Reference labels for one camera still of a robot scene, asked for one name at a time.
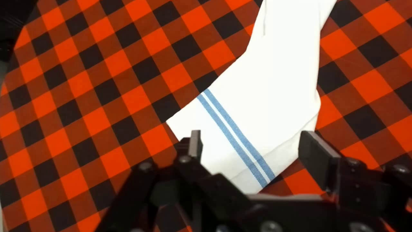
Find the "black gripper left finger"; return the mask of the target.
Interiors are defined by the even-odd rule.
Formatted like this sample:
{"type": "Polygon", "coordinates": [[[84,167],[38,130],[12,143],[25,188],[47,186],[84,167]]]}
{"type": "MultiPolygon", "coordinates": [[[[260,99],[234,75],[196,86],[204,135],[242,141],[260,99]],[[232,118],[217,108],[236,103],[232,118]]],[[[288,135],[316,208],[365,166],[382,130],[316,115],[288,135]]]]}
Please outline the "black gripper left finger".
{"type": "Polygon", "coordinates": [[[238,190],[223,175],[211,173],[200,163],[202,146],[199,130],[178,141],[175,163],[182,186],[180,207],[193,232],[234,232],[238,190]]]}

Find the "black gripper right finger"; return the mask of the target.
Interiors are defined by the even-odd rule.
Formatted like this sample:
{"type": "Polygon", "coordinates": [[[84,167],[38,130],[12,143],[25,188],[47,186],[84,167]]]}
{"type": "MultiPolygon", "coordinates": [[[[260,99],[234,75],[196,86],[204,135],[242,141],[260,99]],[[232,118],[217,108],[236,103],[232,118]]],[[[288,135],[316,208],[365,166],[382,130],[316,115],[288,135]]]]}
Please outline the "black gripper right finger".
{"type": "Polygon", "coordinates": [[[314,131],[302,131],[298,159],[316,184],[335,195],[337,204],[377,215],[384,208],[386,184],[364,162],[341,155],[314,131]]]}

